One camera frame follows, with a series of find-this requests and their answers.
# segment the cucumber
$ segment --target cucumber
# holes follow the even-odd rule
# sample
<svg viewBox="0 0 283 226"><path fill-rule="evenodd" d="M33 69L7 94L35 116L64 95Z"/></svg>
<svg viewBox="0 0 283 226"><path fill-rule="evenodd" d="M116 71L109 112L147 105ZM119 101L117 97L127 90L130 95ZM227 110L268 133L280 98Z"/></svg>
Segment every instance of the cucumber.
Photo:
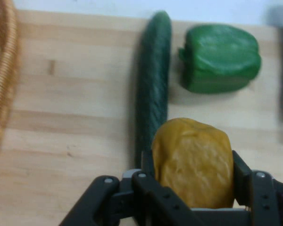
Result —
<svg viewBox="0 0 283 226"><path fill-rule="evenodd" d="M135 100L135 167L152 173L152 141L167 120L171 35L171 20L165 11L159 11L148 23L140 43Z"/></svg>

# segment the wicker basket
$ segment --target wicker basket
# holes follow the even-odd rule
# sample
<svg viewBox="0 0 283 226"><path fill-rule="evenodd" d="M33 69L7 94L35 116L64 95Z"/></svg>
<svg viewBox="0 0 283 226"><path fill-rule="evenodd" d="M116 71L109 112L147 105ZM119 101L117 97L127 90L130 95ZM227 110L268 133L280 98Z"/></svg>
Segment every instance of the wicker basket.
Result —
<svg viewBox="0 0 283 226"><path fill-rule="evenodd" d="M18 29L12 0L0 0L0 140L17 81Z"/></svg>

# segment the screw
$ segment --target screw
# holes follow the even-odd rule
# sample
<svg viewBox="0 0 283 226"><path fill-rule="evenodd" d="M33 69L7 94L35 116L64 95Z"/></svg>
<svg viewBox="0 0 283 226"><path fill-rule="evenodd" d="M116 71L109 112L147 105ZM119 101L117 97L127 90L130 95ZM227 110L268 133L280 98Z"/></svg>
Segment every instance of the screw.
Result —
<svg viewBox="0 0 283 226"><path fill-rule="evenodd" d="M268 204L263 204L262 206L263 206L263 208L264 208L265 210L269 210L269 205L268 205Z"/></svg>
<svg viewBox="0 0 283 226"><path fill-rule="evenodd" d="M256 176L259 177L259 178L264 178L265 174L262 173L262 172L258 172L258 173L256 173Z"/></svg>
<svg viewBox="0 0 283 226"><path fill-rule="evenodd" d="M107 178L107 179L104 180L104 182L108 184L108 183L112 183L113 180L111 178Z"/></svg>
<svg viewBox="0 0 283 226"><path fill-rule="evenodd" d="M145 178L147 175L144 174L144 173L140 173L138 176L139 176L140 178Z"/></svg>

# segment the wooden countertop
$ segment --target wooden countertop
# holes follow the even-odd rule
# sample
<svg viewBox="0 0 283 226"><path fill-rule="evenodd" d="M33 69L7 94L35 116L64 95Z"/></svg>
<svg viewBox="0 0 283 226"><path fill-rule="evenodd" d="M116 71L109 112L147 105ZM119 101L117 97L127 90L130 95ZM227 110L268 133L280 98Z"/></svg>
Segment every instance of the wooden countertop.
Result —
<svg viewBox="0 0 283 226"><path fill-rule="evenodd" d="M143 19L19 11L22 69L0 150L0 226L58 225L92 180L132 167L132 62ZM252 169L283 182L283 30L259 41L258 78L234 94L178 84L190 22L174 22L169 118L224 130Z"/></svg>

